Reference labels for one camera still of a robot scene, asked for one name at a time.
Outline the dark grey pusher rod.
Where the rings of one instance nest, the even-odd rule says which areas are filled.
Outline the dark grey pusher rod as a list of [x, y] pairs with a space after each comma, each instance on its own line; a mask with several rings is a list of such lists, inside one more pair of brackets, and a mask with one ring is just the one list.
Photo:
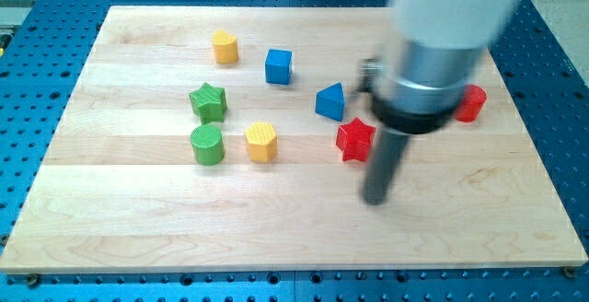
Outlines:
[[368, 162], [362, 188], [362, 196], [367, 204], [380, 205], [387, 199], [409, 140], [409, 134], [388, 127], [379, 134]]

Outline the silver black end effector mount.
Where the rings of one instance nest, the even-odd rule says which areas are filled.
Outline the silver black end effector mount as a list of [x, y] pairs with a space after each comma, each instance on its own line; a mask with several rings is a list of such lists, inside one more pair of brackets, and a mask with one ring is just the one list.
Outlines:
[[466, 92], [483, 48], [434, 46], [389, 34], [376, 55], [360, 62], [359, 92], [392, 134], [428, 134], [444, 127]]

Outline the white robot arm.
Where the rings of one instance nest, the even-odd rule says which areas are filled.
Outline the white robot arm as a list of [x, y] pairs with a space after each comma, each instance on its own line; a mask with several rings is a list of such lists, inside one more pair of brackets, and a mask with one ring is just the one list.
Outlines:
[[483, 50], [502, 32], [517, 0], [388, 0], [392, 8], [376, 57], [363, 61], [359, 91], [382, 123], [361, 189], [387, 199], [413, 135], [442, 128], [467, 91]]

